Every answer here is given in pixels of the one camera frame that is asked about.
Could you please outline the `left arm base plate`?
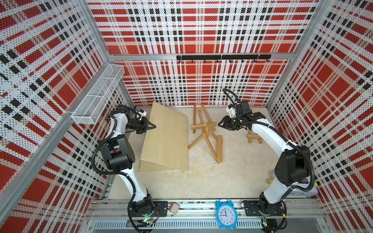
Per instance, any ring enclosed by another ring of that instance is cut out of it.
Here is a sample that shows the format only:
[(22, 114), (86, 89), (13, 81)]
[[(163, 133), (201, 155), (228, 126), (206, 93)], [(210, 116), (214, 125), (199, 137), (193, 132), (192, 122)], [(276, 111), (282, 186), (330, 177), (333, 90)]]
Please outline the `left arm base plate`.
[(167, 201), (155, 201), (154, 209), (149, 212), (149, 215), (143, 215), (135, 205), (131, 206), (129, 213), (131, 217), (165, 217), (167, 216), (169, 203)]

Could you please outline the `wooden board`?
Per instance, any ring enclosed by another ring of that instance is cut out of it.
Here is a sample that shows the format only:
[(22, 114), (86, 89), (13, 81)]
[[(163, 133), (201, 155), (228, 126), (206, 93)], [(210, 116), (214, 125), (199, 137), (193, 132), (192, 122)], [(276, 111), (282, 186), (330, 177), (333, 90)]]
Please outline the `wooden board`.
[(153, 102), (150, 122), (156, 128), (146, 132), (140, 160), (188, 168), (187, 116)]
[(141, 160), (139, 165), (139, 171), (163, 171), (163, 170), (181, 170), (188, 171), (188, 168), (176, 168), (171, 166), (166, 166), (146, 160)]

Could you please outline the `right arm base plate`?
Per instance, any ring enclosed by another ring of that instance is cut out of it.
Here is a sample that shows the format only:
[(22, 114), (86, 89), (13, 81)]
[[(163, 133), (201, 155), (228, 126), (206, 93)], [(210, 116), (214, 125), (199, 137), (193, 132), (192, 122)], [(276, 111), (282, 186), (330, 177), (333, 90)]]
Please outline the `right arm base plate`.
[(246, 216), (283, 216), (287, 214), (286, 207), (283, 202), (270, 204), (266, 200), (249, 201), (244, 200), (242, 202), (243, 209), (245, 210)]

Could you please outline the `small wooden easel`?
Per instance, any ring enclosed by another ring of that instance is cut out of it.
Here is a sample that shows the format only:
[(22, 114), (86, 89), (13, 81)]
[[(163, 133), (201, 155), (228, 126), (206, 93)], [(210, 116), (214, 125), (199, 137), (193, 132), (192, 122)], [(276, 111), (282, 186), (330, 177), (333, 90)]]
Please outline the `small wooden easel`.
[(248, 143), (252, 143), (253, 140), (257, 140), (259, 144), (263, 143), (262, 137), (260, 137), (258, 134), (254, 133), (252, 130), (248, 130)]

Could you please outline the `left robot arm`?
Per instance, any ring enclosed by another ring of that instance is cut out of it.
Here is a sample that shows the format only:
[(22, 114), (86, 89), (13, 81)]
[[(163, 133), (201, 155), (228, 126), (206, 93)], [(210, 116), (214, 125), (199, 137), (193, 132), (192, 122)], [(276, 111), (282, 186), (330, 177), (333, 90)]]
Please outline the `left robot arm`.
[(156, 129), (146, 111), (119, 105), (107, 115), (110, 120), (109, 133), (98, 141), (98, 147), (91, 157), (92, 168), (101, 175), (118, 175), (130, 192), (129, 210), (142, 216), (150, 216), (155, 205), (148, 190), (137, 180), (133, 165), (135, 153), (126, 133), (143, 134)]

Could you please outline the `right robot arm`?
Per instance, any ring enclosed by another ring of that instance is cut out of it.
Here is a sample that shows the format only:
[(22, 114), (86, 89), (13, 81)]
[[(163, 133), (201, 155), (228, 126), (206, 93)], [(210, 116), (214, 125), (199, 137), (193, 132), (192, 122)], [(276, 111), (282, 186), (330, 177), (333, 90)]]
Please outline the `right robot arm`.
[(316, 175), (309, 148), (286, 138), (261, 112), (253, 112), (248, 102), (241, 101), (233, 91), (227, 88), (222, 91), (231, 104), (227, 108), (228, 115), (218, 126), (230, 131), (251, 130), (260, 136), (278, 156), (274, 168), (274, 181), (259, 196), (260, 213), (264, 216), (272, 215), (294, 190), (307, 193), (314, 189)]

